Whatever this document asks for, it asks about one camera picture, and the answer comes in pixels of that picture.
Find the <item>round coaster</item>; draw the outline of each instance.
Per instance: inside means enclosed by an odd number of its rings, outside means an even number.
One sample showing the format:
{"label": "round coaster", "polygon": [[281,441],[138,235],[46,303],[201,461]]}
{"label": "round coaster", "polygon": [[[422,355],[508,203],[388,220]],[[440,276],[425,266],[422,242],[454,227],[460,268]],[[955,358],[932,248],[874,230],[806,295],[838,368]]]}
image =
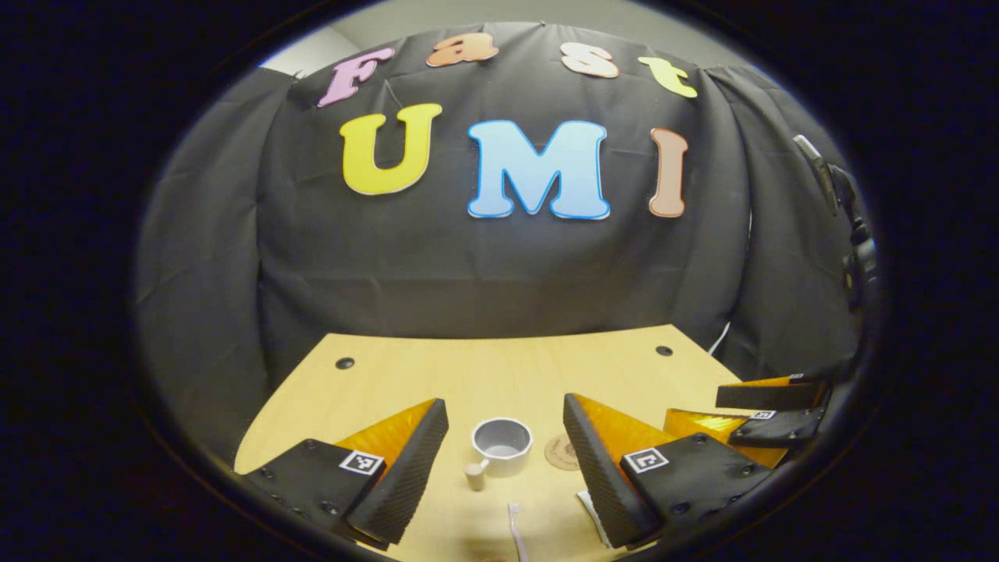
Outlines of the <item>round coaster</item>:
{"label": "round coaster", "polygon": [[544,458],[551,466],[562,470],[579,470],[579,460],[575,458],[575,449],[568,440],[568,434],[562,433],[544,446]]}

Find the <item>blue letter m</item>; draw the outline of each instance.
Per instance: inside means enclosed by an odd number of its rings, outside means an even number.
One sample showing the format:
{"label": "blue letter m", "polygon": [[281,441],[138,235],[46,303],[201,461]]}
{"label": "blue letter m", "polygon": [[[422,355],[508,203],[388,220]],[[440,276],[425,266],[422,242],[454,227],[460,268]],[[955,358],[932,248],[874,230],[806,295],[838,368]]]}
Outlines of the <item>blue letter m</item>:
{"label": "blue letter m", "polygon": [[586,121],[565,121],[540,154],[512,121],[484,121],[469,127],[479,141],[479,197],[469,203],[474,217],[499,218],[513,212],[503,195],[503,177],[527,213],[541,208],[558,176],[558,196],[551,212],[565,219],[604,219],[610,205],[600,196],[600,141],[606,130]]}

